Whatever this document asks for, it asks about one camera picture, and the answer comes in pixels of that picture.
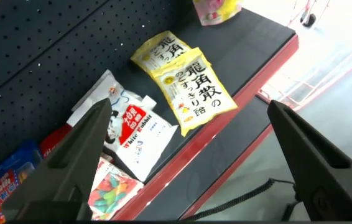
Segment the cable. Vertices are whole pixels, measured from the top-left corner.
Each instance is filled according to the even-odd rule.
[[[187,218],[184,218],[183,221],[195,221],[195,220],[199,220],[203,217],[207,217],[219,212],[222,212],[228,208],[231,208],[241,202],[245,202],[246,200],[253,198],[267,190],[269,190],[276,182],[281,182],[281,183],[286,183],[286,184],[293,184],[295,185],[295,183],[293,183],[292,181],[288,181],[288,180],[277,180],[277,179],[273,179],[270,178],[266,183],[262,184],[261,186],[257,187],[256,189],[241,195],[237,198],[234,198],[222,205],[216,206],[215,208],[210,208],[208,210],[205,210],[203,212],[197,213],[195,215],[189,216]]]

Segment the perforated panel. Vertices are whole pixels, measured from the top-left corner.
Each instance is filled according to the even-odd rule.
[[[173,0],[0,1],[0,162],[62,125],[107,68],[116,73],[191,8]]]

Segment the yellow packaging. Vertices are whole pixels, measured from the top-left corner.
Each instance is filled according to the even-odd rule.
[[[162,74],[154,80],[174,111],[182,136],[214,116],[237,108],[199,48],[155,72]]]
[[[153,77],[154,70],[160,69],[190,49],[171,31],[165,31],[145,41],[133,54],[131,60]]]

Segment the product label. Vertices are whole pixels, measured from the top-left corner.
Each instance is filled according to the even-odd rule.
[[[0,213],[2,211],[2,203],[13,193],[18,185],[19,181],[14,170],[8,171],[0,178]]]
[[[201,122],[233,105],[200,57],[180,70],[162,75],[160,81],[183,123]]]
[[[171,62],[190,49],[172,33],[168,33],[150,51],[141,57],[142,64],[149,70],[155,70]]]
[[[137,133],[133,132],[137,129],[137,132],[141,131],[145,123],[150,118],[145,118],[146,112],[138,106],[129,105],[124,113],[123,125],[122,125],[122,135],[119,137],[119,142],[124,144],[127,141],[131,144],[136,138]]]

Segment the white candy bag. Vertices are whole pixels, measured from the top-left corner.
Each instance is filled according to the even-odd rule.
[[[74,126],[97,101],[108,97],[113,109],[104,145],[140,180],[149,172],[168,145],[177,126],[155,114],[155,102],[148,96],[137,99],[126,91],[107,70],[107,75],[68,119]]]

